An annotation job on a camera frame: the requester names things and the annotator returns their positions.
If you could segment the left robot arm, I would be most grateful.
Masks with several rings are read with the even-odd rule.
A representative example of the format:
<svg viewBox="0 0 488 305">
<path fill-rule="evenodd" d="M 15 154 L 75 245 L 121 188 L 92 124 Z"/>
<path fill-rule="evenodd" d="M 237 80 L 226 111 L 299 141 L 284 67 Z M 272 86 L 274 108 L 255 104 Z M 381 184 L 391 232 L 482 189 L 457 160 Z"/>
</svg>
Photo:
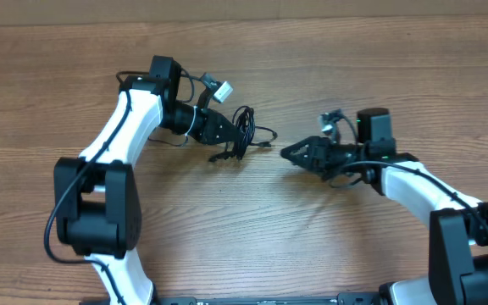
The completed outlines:
<svg viewBox="0 0 488 305">
<path fill-rule="evenodd" d="M 87 263 L 107 289 L 108 304 L 155 304 L 158 294 L 138 255 L 141 204 L 134 168 L 157 129 L 203 145 L 236 142 L 241 132 L 209 108 L 223 103 L 231 84 L 210 74 L 192 76 L 171 57 L 155 56 L 147 71 L 120 71 L 116 108 L 97 138 L 76 158 L 54 166 L 55 205 L 43 237 L 55 262 Z M 73 248 L 73 260 L 57 257 L 51 231 Z"/>
</svg>

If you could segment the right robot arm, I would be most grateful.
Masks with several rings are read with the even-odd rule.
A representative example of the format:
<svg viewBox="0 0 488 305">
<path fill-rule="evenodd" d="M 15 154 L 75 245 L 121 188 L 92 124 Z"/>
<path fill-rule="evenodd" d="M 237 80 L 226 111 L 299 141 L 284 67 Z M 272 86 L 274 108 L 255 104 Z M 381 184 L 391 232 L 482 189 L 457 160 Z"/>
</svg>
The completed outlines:
<svg viewBox="0 0 488 305">
<path fill-rule="evenodd" d="M 418 158 L 397 151 L 386 108 L 366 108 L 341 142 L 341 110 L 319 116 L 322 136 L 281 150 L 282 158 L 349 186 L 363 182 L 405 207 L 429 231 L 428 272 L 385 283 L 377 292 L 338 294 L 336 304 L 488 304 L 488 202 L 465 195 L 431 174 Z"/>
</svg>

